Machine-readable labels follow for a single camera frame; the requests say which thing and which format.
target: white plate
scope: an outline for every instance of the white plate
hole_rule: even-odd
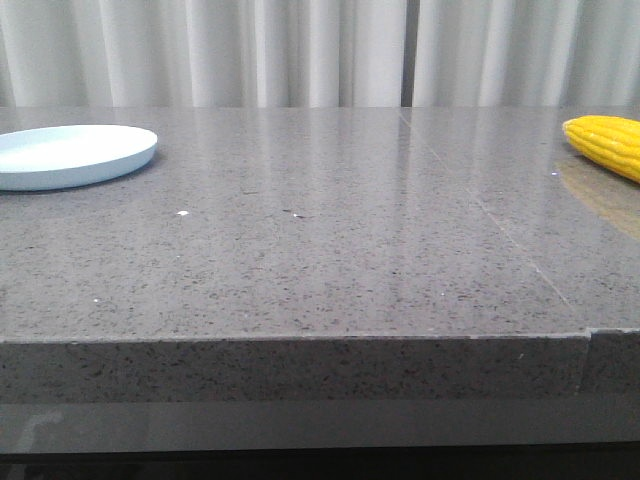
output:
[[[155,133],[122,125],[71,125],[0,135],[0,190],[51,190],[102,182],[145,165]]]

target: curtain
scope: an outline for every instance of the curtain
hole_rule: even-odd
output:
[[[640,0],[0,0],[0,106],[628,105]]]

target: white curtain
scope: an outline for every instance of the white curtain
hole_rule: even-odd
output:
[[[639,101],[640,0],[0,0],[0,106]]]

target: granite countertop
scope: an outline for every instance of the granite countertop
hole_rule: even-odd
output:
[[[0,109],[159,136],[0,193],[0,403],[636,392],[640,187],[566,145],[586,113],[640,116]]]

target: corn cob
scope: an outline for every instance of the corn cob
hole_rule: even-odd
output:
[[[585,157],[640,183],[640,122],[587,115],[562,125],[567,140]]]

